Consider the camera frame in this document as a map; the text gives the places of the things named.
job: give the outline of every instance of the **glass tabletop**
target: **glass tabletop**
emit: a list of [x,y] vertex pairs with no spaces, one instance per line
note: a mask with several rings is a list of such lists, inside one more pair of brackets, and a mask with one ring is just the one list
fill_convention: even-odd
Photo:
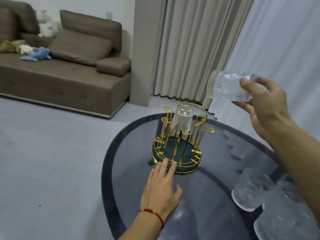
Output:
[[[138,119],[114,138],[101,175],[102,199],[108,223],[118,239],[136,217],[151,168],[151,145],[161,134],[166,113]],[[257,239],[253,223],[262,209],[245,212],[231,198],[242,171],[254,168],[277,181],[283,170],[272,150],[252,137],[208,119],[200,143],[201,165],[189,175],[174,175],[183,189],[181,201],[167,219],[159,239]]]

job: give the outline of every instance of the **red bracelet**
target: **red bracelet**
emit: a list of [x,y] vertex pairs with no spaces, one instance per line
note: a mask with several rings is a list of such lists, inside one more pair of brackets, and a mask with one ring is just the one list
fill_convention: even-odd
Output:
[[159,218],[159,220],[161,221],[161,224],[162,224],[161,230],[165,226],[165,222],[163,221],[162,217],[157,212],[155,212],[154,210],[146,208],[146,209],[140,210],[139,212],[150,212],[152,214],[155,214]]

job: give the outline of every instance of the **glass held in hand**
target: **glass held in hand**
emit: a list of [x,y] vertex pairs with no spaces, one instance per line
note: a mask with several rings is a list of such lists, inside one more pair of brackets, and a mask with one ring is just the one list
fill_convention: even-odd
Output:
[[257,75],[214,70],[209,78],[207,95],[212,99],[248,102],[251,95],[240,87],[241,78],[255,82]]
[[193,118],[193,111],[187,104],[182,104],[174,113],[172,119],[172,129],[174,132],[180,133],[181,129],[189,132]]
[[293,183],[279,181],[264,205],[253,225],[260,240],[320,239],[317,221]]
[[239,177],[231,196],[243,210],[251,212],[264,201],[266,194],[274,187],[273,181],[252,168],[246,168]]

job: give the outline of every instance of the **brown sofa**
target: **brown sofa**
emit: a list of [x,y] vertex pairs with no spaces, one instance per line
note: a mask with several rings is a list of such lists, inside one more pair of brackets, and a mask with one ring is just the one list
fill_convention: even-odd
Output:
[[20,54],[1,53],[0,95],[111,117],[130,91],[131,61],[115,56],[121,52],[121,24],[65,10],[60,18],[57,37],[40,38],[29,4],[0,0],[0,43],[16,35],[31,46],[48,47],[52,56],[28,62]]

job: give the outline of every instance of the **hand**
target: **hand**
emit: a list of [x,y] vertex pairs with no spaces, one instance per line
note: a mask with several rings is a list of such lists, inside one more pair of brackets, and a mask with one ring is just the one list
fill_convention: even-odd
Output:
[[241,79],[240,86],[252,95],[252,99],[248,103],[232,102],[249,113],[252,127],[266,140],[275,123],[291,121],[291,118],[287,108],[286,92],[270,79],[258,77],[256,82],[265,86],[267,90],[247,79]]
[[169,160],[165,158],[162,163],[158,162],[156,168],[151,170],[140,202],[140,210],[152,209],[164,221],[177,207],[182,195],[182,189],[179,185],[176,187],[176,193],[172,191],[172,178],[177,162],[172,163],[167,176],[165,176],[168,162]]

